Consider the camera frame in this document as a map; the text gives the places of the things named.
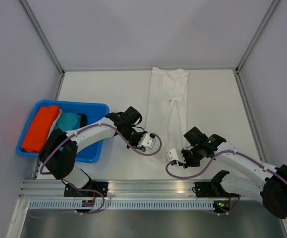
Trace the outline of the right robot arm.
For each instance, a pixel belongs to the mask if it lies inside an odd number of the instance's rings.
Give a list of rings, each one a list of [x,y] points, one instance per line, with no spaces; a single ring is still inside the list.
[[[210,180],[210,191],[215,197],[237,194],[258,201],[275,217],[287,218],[287,165],[279,167],[256,161],[237,149],[223,137],[206,136],[193,127],[184,134],[190,149],[182,150],[183,167],[197,167],[203,158],[224,163],[244,176],[237,177],[226,170]]]

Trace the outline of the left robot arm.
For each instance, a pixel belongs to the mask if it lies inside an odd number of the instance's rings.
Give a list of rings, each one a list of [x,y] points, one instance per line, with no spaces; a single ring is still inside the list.
[[[143,147],[139,146],[139,142],[144,132],[134,129],[141,122],[142,115],[130,106],[124,112],[108,113],[99,121],[79,129],[55,129],[39,154],[39,173],[52,175],[74,187],[81,196],[88,196],[93,190],[91,178],[76,167],[76,155],[86,147],[116,135],[122,137],[128,147],[141,150]]]

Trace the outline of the white t-shirt with robot print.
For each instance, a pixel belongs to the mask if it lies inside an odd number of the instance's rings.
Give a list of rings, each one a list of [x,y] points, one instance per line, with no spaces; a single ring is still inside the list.
[[[187,146],[187,93],[189,72],[183,69],[164,70],[153,67],[146,116],[146,129],[162,140],[154,158],[165,164],[170,149]]]

